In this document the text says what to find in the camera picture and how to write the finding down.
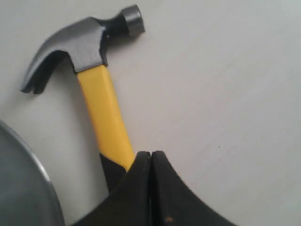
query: hammer handle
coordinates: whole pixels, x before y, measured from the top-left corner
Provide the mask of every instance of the hammer handle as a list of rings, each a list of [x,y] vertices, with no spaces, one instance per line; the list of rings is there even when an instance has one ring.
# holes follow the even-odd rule
[[[100,154],[109,160],[106,161],[107,163],[115,163],[128,171],[135,155],[121,117],[108,69],[100,65],[85,70],[78,73],[78,80],[94,127]],[[113,164],[106,164],[106,166],[103,164],[107,182],[107,174],[116,171],[116,169],[108,169],[108,166]]]

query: black plastic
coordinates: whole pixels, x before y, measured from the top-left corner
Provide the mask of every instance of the black plastic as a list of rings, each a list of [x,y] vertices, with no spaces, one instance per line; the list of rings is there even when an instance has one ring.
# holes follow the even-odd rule
[[[203,203],[180,179],[164,152],[152,154],[150,198],[155,226],[234,226]]]
[[[110,196],[73,226],[148,225],[150,164],[150,153],[139,152]]]
[[[99,156],[102,161],[107,187],[109,189],[109,192],[111,193],[125,176],[127,171],[125,168],[104,157],[102,154],[99,154]]]

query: hammer head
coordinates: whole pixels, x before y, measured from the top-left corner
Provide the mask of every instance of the hammer head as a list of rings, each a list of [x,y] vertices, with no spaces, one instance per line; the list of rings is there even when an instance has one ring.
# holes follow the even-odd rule
[[[109,20],[88,17],[71,24],[40,47],[27,70],[21,91],[42,93],[53,70],[65,57],[70,58],[75,73],[107,65],[106,49],[110,38],[119,35],[136,37],[144,31],[143,19],[136,5],[123,9]]]

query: claw hammer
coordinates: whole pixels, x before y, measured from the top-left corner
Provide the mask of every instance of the claw hammer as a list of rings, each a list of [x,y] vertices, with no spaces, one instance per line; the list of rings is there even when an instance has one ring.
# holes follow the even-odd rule
[[[112,19],[88,17],[78,21],[43,43],[22,83],[22,92],[42,93],[58,63],[65,57],[70,58],[93,124],[109,190],[129,170],[135,155],[107,69],[106,50],[111,38],[136,37],[144,31],[136,5],[123,9]]]

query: white table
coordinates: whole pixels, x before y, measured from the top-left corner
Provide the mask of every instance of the white table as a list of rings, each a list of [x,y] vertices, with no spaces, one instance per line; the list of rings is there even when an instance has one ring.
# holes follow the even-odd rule
[[[0,119],[29,144],[72,223],[107,195],[71,65],[18,91],[59,28],[137,3],[147,32],[108,52],[134,150],[164,150],[209,206],[242,226],[301,224],[301,1],[10,0],[0,5]]]

